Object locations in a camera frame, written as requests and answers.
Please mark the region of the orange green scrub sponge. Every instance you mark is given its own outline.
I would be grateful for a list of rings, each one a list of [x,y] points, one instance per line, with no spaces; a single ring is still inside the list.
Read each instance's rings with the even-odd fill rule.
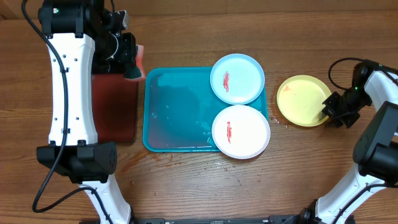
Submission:
[[[132,55],[132,60],[126,64],[124,78],[132,82],[141,82],[146,79],[146,73],[142,65],[144,56],[144,46],[136,45],[135,51]]]

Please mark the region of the yellow plate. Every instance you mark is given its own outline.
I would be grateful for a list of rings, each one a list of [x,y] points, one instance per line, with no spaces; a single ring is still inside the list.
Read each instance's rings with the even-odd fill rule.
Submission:
[[[319,79],[296,75],[286,79],[277,91],[277,106],[282,115],[299,126],[313,127],[329,117],[322,112],[330,89]]]

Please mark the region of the white plate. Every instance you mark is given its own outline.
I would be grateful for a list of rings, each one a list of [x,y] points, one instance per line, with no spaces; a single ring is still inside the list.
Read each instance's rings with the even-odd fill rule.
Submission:
[[[212,124],[216,147],[235,159],[258,156],[271,138],[268,120],[258,110],[246,105],[233,105],[218,113]]]

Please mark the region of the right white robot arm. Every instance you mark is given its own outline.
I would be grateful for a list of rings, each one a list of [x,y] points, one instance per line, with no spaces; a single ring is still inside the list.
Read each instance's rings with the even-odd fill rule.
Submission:
[[[356,58],[350,88],[332,93],[322,115],[350,128],[365,106],[376,114],[353,150],[353,166],[326,195],[315,199],[287,223],[354,223],[353,212],[375,193],[397,188],[397,70]]]

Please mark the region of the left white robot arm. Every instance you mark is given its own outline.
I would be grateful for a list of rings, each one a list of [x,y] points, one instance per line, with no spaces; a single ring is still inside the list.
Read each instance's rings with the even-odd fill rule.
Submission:
[[[53,108],[48,144],[37,148],[37,160],[77,184],[100,223],[137,223],[114,174],[116,145],[98,141],[91,89],[94,74],[144,75],[128,13],[106,9],[103,1],[44,1],[38,18],[35,31],[51,59]]]

